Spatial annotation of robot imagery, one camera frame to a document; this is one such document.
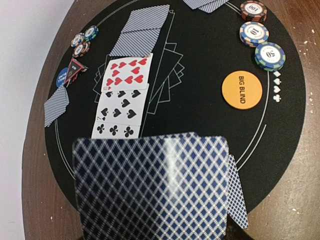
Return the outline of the blue backed card deck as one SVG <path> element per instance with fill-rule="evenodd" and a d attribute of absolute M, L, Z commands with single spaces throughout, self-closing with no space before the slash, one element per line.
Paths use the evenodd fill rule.
<path fill-rule="evenodd" d="M 221 240 L 229 147 L 221 136 L 78 138 L 75 194 L 86 240 Z"/>

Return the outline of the blue white chip top mat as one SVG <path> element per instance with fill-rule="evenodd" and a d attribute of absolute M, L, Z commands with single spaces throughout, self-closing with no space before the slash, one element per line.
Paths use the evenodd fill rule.
<path fill-rule="evenodd" d="M 85 34 L 83 32 L 77 33 L 74 38 L 71 40 L 70 46 L 72 48 L 77 47 L 79 44 L 83 43 L 85 40 Z"/>

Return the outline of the green blue chip top mat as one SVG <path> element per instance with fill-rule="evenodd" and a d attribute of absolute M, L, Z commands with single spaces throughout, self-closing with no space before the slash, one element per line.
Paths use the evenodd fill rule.
<path fill-rule="evenodd" d="M 84 41 L 92 41 L 99 33 L 99 28 L 96 25 L 90 26 L 84 33 Z"/>

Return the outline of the blue small blind button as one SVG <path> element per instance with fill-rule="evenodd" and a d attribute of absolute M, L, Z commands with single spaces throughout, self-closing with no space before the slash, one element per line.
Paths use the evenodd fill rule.
<path fill-rule="evenodd" d="M 65 84 L 65 81 L 67 79 L 67 73 L 68 73 L 68 67 L 63 68 L 59 72 L 59 74 L 56 78 L 56 82 L 55 82 L 57 88 L 60 88 L 61 86 L 63 86 Z"/>

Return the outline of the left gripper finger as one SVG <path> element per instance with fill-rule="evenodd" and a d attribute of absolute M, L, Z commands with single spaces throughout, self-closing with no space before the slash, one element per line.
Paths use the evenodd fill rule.
<path fill-rule="evenodd" d="M 254 240 L 227 215 L 226 240 Z"/>

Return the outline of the orange chip bottom mat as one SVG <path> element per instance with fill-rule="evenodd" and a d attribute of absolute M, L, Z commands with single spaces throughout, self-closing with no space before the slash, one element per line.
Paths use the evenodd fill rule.
<path fill-rule="evenodd" d="M 240 12 L 247 22 L 263 23 L 267 19 L 268 9 L 260 1 L 247 0 L 240 5 Z"/>

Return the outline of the round black poker mat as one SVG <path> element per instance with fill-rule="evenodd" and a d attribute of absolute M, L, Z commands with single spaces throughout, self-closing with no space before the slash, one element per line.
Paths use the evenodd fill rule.
<path fill-rule="evenodd" d="M 243 24 L 239 0 L 213 13 L 192 10 L 181 0 L 118 0 L 91 16 L 85 27 L 96 25 L 99 33 L 79 59 L 88 69 L 67 88 L 66 112 L 45 129 L 54 177 L 75 206 L 72 145 L 92 134 L 109 53 L 132 11 L 165 4 L 170 12 L 153 49 L 142 134 L 225 137 L 250 212 L 276 186 L 295 154 L 305 118 L 306 87 L 296 46 L 271 11 L 265 22 L 269 41 L 284 50 L 286 61 L 279 76 L 256 64 L 255 50 L 239 38 Z M 238 110 L 223 98 L 222 83 L 235 71 L 250 72 L 261 82 L 262 98 L 251 109 Z"/>

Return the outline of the green chip bottom mat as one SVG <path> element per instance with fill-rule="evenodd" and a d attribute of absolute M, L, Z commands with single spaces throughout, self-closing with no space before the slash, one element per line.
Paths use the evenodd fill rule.
<path fill-rule="evenodd" d="M 263 42 L 255 48 L 254 59 L 263 70 L 274 72 L 284 66 L 286 54 L 278 44 Z"/>

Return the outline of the blue white chip bottom mat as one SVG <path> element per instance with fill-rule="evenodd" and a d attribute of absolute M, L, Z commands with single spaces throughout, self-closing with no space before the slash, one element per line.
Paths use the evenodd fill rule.
<path fill-rule="evenodd" d="M 256 47 L 267 42 L 269 38 L 268 29 L 259 22 L 245 22 L 239 29 L 240 40 L 247 46 Z"/>

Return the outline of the orange big blind button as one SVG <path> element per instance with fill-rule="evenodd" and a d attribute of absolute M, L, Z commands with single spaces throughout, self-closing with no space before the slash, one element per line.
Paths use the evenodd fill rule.
<path fill-rule="evenodd" d="M 253 73 L 238 70 L 225 77 L 221 92 L 224 100 L 231 107 L 238 110 L 249 110 L 261 101 L 263 86 Z"/>

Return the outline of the blue white chip mat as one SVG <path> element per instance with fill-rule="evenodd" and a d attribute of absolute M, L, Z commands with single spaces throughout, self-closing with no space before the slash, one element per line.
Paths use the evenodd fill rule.
<path fill-rule="evenodd" d="M 83 43 L 85 40 L 85 34 L 83 32 L 77 33 L 74 38 L 71 40 L 70 46 L 72 48 L 77 47 L 79 44 Z"/>
<path fill-rule="evenodd" d="M 239 29 L 240 40 L 247 46 L 256 47 L 267 42 L 269 38 L 268 29 L 259 22 L 245 22 Z"/>

